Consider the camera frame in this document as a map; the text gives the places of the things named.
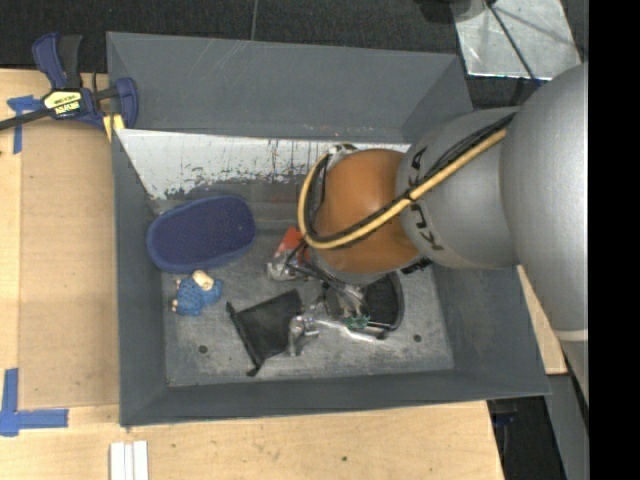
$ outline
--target small blue toy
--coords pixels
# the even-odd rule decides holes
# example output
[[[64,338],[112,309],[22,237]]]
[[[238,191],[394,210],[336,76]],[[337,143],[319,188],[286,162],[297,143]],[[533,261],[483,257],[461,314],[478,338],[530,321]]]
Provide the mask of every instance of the small blue toy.
[[[171,303],[171,311],[179,315],[199,316],[202,308],[222,296],[222,281],[214,281],[203,270],[176,281],[178,296]]]

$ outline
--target orange object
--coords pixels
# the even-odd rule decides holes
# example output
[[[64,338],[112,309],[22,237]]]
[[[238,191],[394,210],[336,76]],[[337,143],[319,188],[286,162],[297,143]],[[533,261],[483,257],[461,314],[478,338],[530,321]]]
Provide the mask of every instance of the orange object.
[[[295,226],[290,226],[287,229],[287,232],[284,234],[280,245],[276,249],[276,256],[285,251],[292,251],[298,245],[300,245],[300,241],[302,240],[302,233]]]
[[[327,174],[325,200],[314,222],[317,233],[338,233],[393,200],[402,157],[397,151],[369,149],[336,164]],[[397,218],[349,246],[316,252],[332,268],[356,274],[400,268],[419,254]]]

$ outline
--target blue sponge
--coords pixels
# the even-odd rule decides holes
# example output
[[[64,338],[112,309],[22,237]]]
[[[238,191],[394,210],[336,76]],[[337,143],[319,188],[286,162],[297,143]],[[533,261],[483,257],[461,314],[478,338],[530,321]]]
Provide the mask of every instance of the blue sponge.
[[[147,250],[153,263],[174,274],[218,268],[242,256],[256,236],[247,204],[215,196],[177,206],[151,223]]]

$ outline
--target yellow label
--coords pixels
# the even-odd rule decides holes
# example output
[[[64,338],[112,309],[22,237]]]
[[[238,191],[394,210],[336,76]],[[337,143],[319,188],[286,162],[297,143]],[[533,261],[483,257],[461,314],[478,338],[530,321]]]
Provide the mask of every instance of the yellow label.
[[[79,92],[66,92],[66,91],[58,91],[52,92],[44,99],[44,106],[47,108],[54,108],[60,105],[64,105],[65,103],[73,103],[76,101],[80,101],[82,99],[82,94]]]
[[[77,101],[72,101],[71,103],[65,103],[64,105],[60,105],[55,107],[56,115],[64,114],[65,112],[70,112],[72,110],[77,110],[80,108],[80,103]]]

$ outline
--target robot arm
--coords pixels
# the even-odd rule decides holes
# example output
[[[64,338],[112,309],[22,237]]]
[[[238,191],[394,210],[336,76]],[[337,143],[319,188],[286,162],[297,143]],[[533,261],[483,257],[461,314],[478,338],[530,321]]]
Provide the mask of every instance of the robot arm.
[[[521,108],[447,123],[404,156],[358,151],[326,173],[322,158],[298,223],[319,268],[345,283],[372,283],[419,257],[449,268],[522,264],[588,403],[587,69]]]

